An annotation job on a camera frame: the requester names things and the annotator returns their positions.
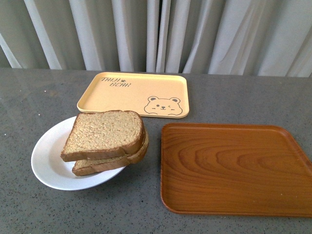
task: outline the bear illustration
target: bear illustration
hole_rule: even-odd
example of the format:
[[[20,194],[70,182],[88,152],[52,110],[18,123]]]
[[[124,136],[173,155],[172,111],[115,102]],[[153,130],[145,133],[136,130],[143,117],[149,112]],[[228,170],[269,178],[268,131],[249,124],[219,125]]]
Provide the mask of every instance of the bear illustration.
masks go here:
[[[162,116],[178,116],[183,110],[180,107],[180,99],[172,97],[170,99],[158,98],[151,96],[148,98],[149,103],[144,107],[145,112]]]

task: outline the white plate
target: white plate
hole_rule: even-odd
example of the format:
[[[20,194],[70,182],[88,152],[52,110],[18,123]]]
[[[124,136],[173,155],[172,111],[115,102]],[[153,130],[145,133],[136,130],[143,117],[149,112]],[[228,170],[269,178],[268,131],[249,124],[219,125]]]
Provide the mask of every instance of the white plate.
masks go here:
[[[81,190],[94,187],[116,176],[125,167],[93,175],[76,176],[75,162],[64,162],[60,152],[73,128],[76,117],[69,118],[47,131],[37,142],[31,156],[31,167],[43,184],[59,190]]]

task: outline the countertop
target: countertop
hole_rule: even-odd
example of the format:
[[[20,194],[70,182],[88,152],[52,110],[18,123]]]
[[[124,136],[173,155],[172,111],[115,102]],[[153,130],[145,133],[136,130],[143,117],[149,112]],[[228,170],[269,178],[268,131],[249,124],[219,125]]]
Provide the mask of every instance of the countertop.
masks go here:
[[[161,129],[171,122],[277,125],[311,160],[311,78],[179,74],[190,112],[143,118],[150,145],[140,163],[93,188],[52,189],[35,177],[32,151],[46,131],[79,113],[98,73],[0,69],[0,233],[311,233],[312,218],[181,215],[160,197]]]

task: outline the bread crust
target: bread crust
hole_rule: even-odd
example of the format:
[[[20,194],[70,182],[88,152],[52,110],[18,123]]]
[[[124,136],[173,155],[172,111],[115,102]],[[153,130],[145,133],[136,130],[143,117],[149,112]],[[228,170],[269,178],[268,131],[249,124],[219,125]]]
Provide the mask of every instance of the bread crust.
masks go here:
[[[79,167],[77,165],[78,162],[76,162],[72,169],[72,172],[77,176],[86,176],[86,175],[93,174],[96,172],[104,172],[104,171],[108,171],[108,170],[112,170],[112,169],[116,169],[120,167],[125,167],[125,166],[128,166],[129,164],[135,164],[135,163],[140,162],[144,158],[148,149],[148,145],[149,145],[149,138],[148,138],[148,134],[146,131],[144,135],[145,135],[144,142],[140,150],[136,152],[135,154],[125,155],[124,157],[119,157],[118,159],[112,162],[93,164],[87,167]]]
[[[114,110],[114,111],[107,111],[107,112],[123,112],[121,110]],[[94,115],[95,113],[79,113],[77,116],[79,115]],[[143,144],[144,138],[145,138],[145,128],[144,128],[144,124],[143,124],[143,120],[141,118],[141,116],[139,114],[137,114],[137,116],[140,119],[140,135],[137,139],[135,139],[133,142],[131,142],[130,144],[127,145],[123,145],[120,147],[116,147],[116,148],[112,148],[109,150],[97,150],[97,151],[80,151],[80,152],[74,152],[71,154],[66,154],[64,152],[65,147],[67,145],[67,142],[70,138],[70,135],[73,132],[73,129],[77,127],[77,122],[75,120],[73,128],[69,134],[69,137],[66,140],[65,146],[62,150],[62,152],[60,153],[60,157],[63,159],[64,162],[71,162],[71,161],[77,161],[77,160],[83,160],[83,159],[105,159],[105,158],[113,158],[113,157],[120,157],[123,156],[125,154],[135,154],[136,152],[139,151],[140,147]]]

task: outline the wood grain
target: wood grain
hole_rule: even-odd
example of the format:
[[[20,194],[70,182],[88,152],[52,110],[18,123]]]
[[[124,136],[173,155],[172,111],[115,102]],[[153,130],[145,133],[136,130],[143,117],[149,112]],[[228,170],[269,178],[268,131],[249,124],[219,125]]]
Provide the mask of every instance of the wood grain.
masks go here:
[[[171,123],[161,198],[179,214],[312,216],[312,164],[276,126]]]

